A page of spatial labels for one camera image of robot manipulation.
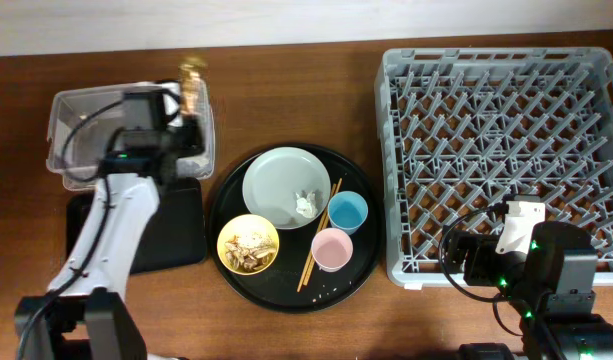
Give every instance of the plastic storage bin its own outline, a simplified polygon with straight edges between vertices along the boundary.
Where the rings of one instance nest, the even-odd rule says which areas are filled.
[[[60,159],[60,153],[66,137],[72,128],[82,120],[82,116],[118,101],[122,97],[122,91],[135,86],[154,85],[150,82],[135,84],[123,84],[103,86],[89,89],[63,91],[55,95],[53,107],[48,125],[48,138],[51,142],[46,159],[46,167],[54,173],[63,174],[64,162]],[[179,94],[179,85],[166,83],[161,86],[171,89]],[[206,151],[198,156],[181,158],[177,160],[177,173],[182,177],[195,177],[206,179],[213,174],[215,167],[215,128],[213,113],[208,103],[208,91],[206,84],[201,81],[203,91],[198,99],[200,109],[201,128],[204,134]],[[166,97],[167,113],[174,113],[178,108],[177,103]],[[140,124],[126,124],[124,122],[122,106],[107,111],[97,117],[87,127],[81,129],[73,139],[66,153],[66,163],[71,172],[80,177],[87,177],[97,169],[99,160],[103,157],[106,143],[111,134],[118,127],[132,128]],[[181,125],[181,120],[175,119],[171,125]],[[94,183],[78,183],[63,177],[64,187],[68,190],[85,190],[92,188]]]
[[[508,193],[588,230],[613,285],[613,60],[601,48],[394,49],[375,80],[397,285],[449,285],[442,226]],[[499,234],[486,215],[465,225]],[[463,284],[461,275],[455,276]]]

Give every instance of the white wall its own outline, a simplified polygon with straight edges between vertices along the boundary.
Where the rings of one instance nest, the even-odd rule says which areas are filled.
[[[613,0],[0,0],[0,55],[591,29]]]

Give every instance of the chopsticks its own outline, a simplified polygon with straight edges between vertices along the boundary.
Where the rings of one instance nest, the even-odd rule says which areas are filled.
[[[330,191],[330,199],[333,198],[333,196],[335,196],[338,192],[339,189],[342,187],[342,178],[339,178],[339,181],[337,182],[337,184],[333,184],[333,188]],[[324,212],[322,213],[322,218],[319,220],[319,226],[317,227],[317,232],[315,232],[315,235],[317,235],[317,233],[319,233],[320,231],[326,229],[326,227],[328,226],[328,204],[326,204],[326,208],[324,208]],[[301,279],[299,279],[299,285],[297,285],[297,292],[299,292],[302,289],[302,286],[306,286],[308,285],[308,280],[310,280],[310,275],[313,272],[313,266],[315,265],[315,259],[313,259],[313,253],[310,252],[310,250],[308,251],[308,258],[306,258],[306,264],[304,264],[304,270],[302,270],[302,277]]]

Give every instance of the white plate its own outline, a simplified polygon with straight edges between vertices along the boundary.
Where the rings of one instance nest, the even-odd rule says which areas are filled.
[[[315,192],[317,216],[307,219],[295,211],[295,193]],[[282,147],[260,155],[244,175],[244,202],[251,214],[262,216],[277,229],[307,225],[321,215],[330,197],[330,177],[321,161],[308,151]]]

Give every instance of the plastic dish rack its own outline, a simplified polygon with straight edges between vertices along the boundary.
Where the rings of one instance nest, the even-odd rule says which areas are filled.
[[[576,224],[613,285],[613,60],[601,48],[394,49],[375,80],[387,266],[399,286],[448,282],[441,228],[505,194]],[[499,234],[485,214],[466,230]],[[463,284],[461,275],[455,278]]]

